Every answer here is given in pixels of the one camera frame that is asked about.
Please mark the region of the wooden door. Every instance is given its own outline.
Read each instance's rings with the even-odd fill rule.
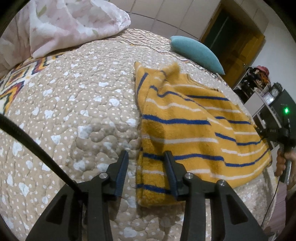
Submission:
[[[245,69],[257,55],[263,41],[264,35],[254,33],[248,28],[242,28],[234,38],[228,49],[219,58],[224,68],[223,79],[230,87],[239,80]]]

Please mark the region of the green led light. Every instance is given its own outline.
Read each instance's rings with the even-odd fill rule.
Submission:
[[[290,113],[290,109],[289,109],[288,107],[285,107],[285,108],[284,108],[284,114],[287,115],[287,114],[289,114],[289,113]]]

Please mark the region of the bed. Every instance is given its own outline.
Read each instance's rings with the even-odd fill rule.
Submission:
[[[221,77],[172,52],[168,39],[139,29],[26,60],[1,80],[0,110],[77,182],[104,172],[121,150],[127,150],[130,163],[122,199],[120,204],[109,205],[113,239],[177,241],[184,218],[183,203],[153,208],[136,203],[136,159],[141,140],[134,99],[135,61],[155,69],[175,61],[182,72],[218,88],[249,115]],[[21,144],[2,131],[0,135],[0,214],[22,241],[63,183]],[[268,167],[235,191],[261,224],[275,188],[273,170]],[[209,202],[206,205],[208,241]]]

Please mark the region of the wire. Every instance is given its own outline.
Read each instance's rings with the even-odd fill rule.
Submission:
[[[270,206],[271,206],[272,202],[274,201],[274,198],[275,198],[276,193],[277,193],[277,189],[278,189],[278,187],[279,187],[279,182],[280,182],[280,181],[278,181],[278,184],[277,184],[277,186],[276,186],[276,191],[275,191],[275,193],[274,193],[274,197],[272,198],[272,200],[271,200],[271,202],[270,202],[270,204],[269,204],[269,206],[268,206],[268,209],[266,210],[266,213],[265,213],[265,215],[264,215],[264,218],[263,218],[263,221],[262,221],[261,227],[263,226],[263,223],[264,223],[265,218],[266,218],[266,216],[267,216],[268,210],[270,209]]]

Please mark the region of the pillowcase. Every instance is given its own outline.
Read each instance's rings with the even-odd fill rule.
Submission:
[[[184,36],[172,36],[170,46],[182,56],[217,74],[225,74],[216,55],[202,43]]]
[[[0,78],[29,57],[118,34],[129,15],[108,1],[31,0],[0,38]]]

